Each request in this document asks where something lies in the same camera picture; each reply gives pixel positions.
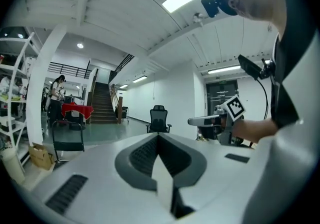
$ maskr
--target woman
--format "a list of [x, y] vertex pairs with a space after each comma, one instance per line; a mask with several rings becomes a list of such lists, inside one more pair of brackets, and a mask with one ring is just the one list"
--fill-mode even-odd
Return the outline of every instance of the woman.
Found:
[[62, 83], [65, 81], [65, 76], [60, 75], [50, 86], [50, 120], [49, 120], [49, 126], [52, 127], [52, 124], [54, 121], [59, 119], [60, 113], [61, 113], [61, 105], [59, 98], [61, 97], [60, 94], [60, 88], [62, 87]]

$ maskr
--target cable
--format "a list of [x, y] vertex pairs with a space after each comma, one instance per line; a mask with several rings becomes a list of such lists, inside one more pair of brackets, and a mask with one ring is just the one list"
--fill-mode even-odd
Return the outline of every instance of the cable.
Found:
[[265, 120], [267, 118], [267, 115], [268, 115], [268, 111], [269, 111], [269, 103], [268, 103], [268, 97], [267, 97], [267, 93], [266, 93], [266, 90], [264, 88], [264, 86], [262, 85], [262, 83], [259, 81], [259, 80], [256, 80], [262, 87], [263, 91], [264, 91], [264, 95], [265, 95], [265, 112], [264, 112], [264, 118], [263, 120]]

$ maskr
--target floor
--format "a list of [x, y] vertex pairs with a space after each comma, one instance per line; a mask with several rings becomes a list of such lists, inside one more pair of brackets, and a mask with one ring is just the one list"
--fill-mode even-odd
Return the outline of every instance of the floor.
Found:
[[[41, 126], [44, 129], [43, 144], [52, 145], [52, 130], [48, 129], [45, 112], [41, 112]], [[123, 119], [122, 124], [89, 124], [82, 132], [84, 145], [92, 146], [145, 134], [147, 128], [146, 123], [129, 118], [129, 122]], [[80, 131], [70, 130], [68, 126], [55, 128], [54, 137], [62, 142], [79, 142], [81, 139]]]

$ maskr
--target black chair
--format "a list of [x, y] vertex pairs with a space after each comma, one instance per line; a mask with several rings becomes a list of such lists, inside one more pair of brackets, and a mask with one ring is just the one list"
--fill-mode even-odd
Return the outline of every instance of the black chair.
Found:
[[[62, 124], [62, 125], [77, 125], [80, 126], [80, 137], [81, 137], [81, 142], [62, 142], [62, 141], [56, 141], [55, 140], [55, 127], [57, 124]], [[52, 141], [53, 141], [53, 148], [54, 148], [54, 153], [56, 156], [56, 161], [57, 164], [60, 164], [60, 160], [58, 157], [57, 151], [85, 151], [85, 146], [84, 146], [84, 137], [82, 133], [82, 127], [79, 123], [77, 122], [69, 122], [67, 120], [57, 120], [52, 124]]]
[[150, 110], [151, 123], [146, 125], [147, 133], [170, 133], [171, 124], [166, 124], [168, 111], [162, 105], [155, 105]]

